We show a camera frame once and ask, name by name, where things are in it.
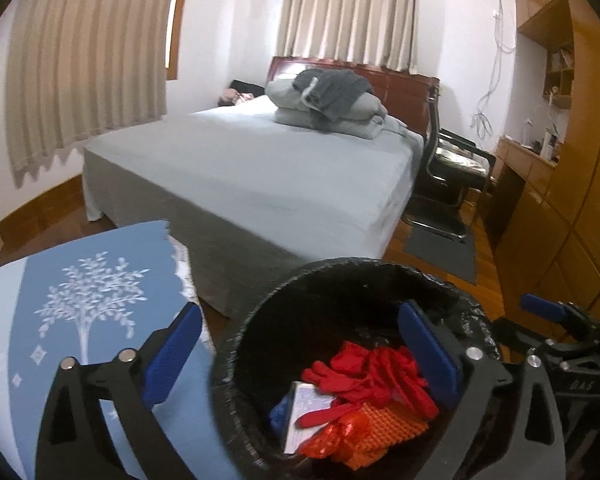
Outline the orange foam net sleeve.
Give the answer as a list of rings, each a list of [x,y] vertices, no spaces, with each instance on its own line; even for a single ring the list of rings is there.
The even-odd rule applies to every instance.
[[[302,442],[298,453],[358,470],[378,462],[390,448],[419,437],[428,428],[428,422],[410,414],[400,404],[386,408],[363,404],[359,410],[330,422]]]

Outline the dark floor mat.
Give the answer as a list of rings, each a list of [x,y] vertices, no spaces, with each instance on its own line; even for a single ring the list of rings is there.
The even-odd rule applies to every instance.
[[[452,240],[414,226],[404,250],[446,273],[470,284],[477,284],[475,239],[471,233],[461,240]]]

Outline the beige window curtain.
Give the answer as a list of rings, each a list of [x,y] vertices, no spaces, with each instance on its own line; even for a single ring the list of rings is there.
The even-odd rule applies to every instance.
[[[171,0],[19,0],[6,66],[9,166],[166,114]]]
[[[284,0],[276,54],[411,73],[417,0]]]

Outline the beige left window curtain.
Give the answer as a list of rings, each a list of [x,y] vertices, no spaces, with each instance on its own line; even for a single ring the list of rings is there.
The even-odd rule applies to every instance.
[[[166,114],[171,0],[19,0],[6,66],[9,166]]]

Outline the folded grey blanket stack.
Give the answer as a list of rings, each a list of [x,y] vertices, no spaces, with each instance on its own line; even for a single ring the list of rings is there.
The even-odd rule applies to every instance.
[[[276,106],[274,120],[285,126],[373,140],[382,132],[405,136],[407,126],[391,116],[370,82],[352,70],[308,68],[265,87]]]

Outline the black bin with liner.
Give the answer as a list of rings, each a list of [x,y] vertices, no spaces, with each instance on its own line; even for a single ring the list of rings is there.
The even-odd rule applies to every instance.
[[[501,359],[478,302],[410,266],[311,264],[228,328],[216,428],[245,479],[454,479],[474,363]]]

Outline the wooden wardrobe desk unit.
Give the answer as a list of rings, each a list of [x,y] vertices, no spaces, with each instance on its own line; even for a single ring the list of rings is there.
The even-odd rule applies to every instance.
[[[600,321],[600,17],[588,0],[516,0],[521,84],[513,110],[533,98],[569,116],[549,162],[514,131],[498,142],[498,183],[486,232],[508,318],[545,336],[557,325],[524,312],[522,295],[573,302]]]

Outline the beige right window curtain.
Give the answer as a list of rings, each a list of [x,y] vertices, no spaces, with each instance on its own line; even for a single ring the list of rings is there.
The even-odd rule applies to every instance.
[[[284,0],[276,54],[411,73],[417,0]]]

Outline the red knit glove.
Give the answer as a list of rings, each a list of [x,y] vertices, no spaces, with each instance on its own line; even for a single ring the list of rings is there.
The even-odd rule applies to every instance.
[[[302,372],[301,379],[314,385],[318,392],[334,397],[328,408],[300,416],[297,425],[302,429],[336,422],[363,404],[386,408],[396,402],[424,422],[439,414],[428,393],[427,379],[411,350],[404,346],[366,349],[347,341],[329,362],[313,362]]]

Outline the black office chair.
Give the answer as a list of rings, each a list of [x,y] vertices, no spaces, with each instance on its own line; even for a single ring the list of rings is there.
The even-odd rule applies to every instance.
[[[460,208],[469,191],[480,196],[490,191],[496,157],[441,127],[436,87],[429,89],[427,107],[424,151],[402,220],[449,240],[464,240],[472,222],[462,219]]]

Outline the blue plastic bag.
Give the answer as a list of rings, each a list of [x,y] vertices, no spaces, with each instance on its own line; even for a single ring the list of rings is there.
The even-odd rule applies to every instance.
[[[281,438],[288,427],[289,414],[294,402],[294,393],[289,391],[268,414],[268,420],[276,437]]]

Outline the grey bed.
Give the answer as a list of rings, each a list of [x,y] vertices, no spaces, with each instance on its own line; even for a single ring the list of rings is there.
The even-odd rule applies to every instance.
[[[306,264],[385,252],[412,195],[422,137],[373,139],[276,122],[261,96],[120,129],[83,152],[88,218],[164,220],[200,296],[225,316]]]

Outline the wooden headboard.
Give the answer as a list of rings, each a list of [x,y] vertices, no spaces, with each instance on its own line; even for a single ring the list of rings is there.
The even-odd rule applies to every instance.
[[[352,70],[370,82],[390,115],[405,122],[410,130],[426,136],[429,126],[428,96],[432,88],[440,89],[437,77],[350,62],[274,56],[266,81],[272,81],[280,75],[296,76],[307,68]]]

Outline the blue patterned tablecloth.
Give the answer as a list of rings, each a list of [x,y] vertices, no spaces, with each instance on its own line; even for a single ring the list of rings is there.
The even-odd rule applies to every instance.
[[[0,267],[0,452],[34,476],[60,361],[108,362],[140,348],[196,297],[186,248],[164,221],[83,237]]]

